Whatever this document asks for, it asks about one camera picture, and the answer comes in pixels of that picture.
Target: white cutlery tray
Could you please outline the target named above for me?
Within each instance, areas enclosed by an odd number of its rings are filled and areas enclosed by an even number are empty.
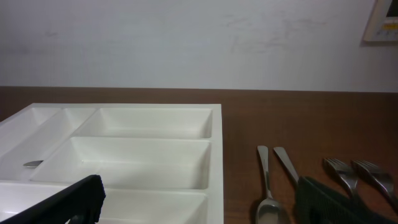
[[[99,223],[223,223],[221,105],[34,103],[0,123],[0,221],[91,174]]]

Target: white device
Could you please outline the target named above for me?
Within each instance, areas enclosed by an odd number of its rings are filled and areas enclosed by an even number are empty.
[[[398,41],[398,0],[377,0],[364,40]]]

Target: metal cutlery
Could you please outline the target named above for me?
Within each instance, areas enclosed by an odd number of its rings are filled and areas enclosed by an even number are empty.
[[[398,213],[398,199],[394,195],[392,177],[380,167],[368,161],[351,161],[351,165],[361,178],[375,186],[387,198],[393,209]]]
[[[43,161],[31,161],[31,162],[27,162],[25,163],[23,166],[26,168],[32,168],[35,169],[36,167],[38,167]]]
[[[299,183],[299,175],[297,174],[292,161],[290,161],[289,156],[286,153],[286,150],[283,147],[275,147],[274,152],[279,157],[280,161],[282,161],[283,165],[287,169],[289,173],[289,177],[291,178],[294,187],[297,188],[297,184]]]
[[[272,198],[269,187],[269,171],[268,171],[268,148],[258,146],[257,150],[260,154],[262,169],[264,170],[264,179],[267,187],[267,198],[263,200],[257,208],[256,224],[289,224],[289,216],[285,208]]]
[[[362,201],[361,197],[356,190],[358,184],[358,176],[355,171],[344,162],[338,159],[323,159],[323,167],[332,178],[337,180],[341,186],[348,192],[349,197],[352,202],[356,205],[367,208],[365,203]]]

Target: wooden table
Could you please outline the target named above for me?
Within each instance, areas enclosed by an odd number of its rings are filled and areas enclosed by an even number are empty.
[[[221,103],[226,224],[252,223],[264,198],[257,145],[285,147],[299,175],[343,194],[322,169],[323,157],[369,160],[398,184],[396,93],[2,87],[0,120],[31,103]],[[292,214],[294,189],[274,154],[269,168],[273,196]],[[398,222],[375,189],[360,182],[358,190],[371,209]]]

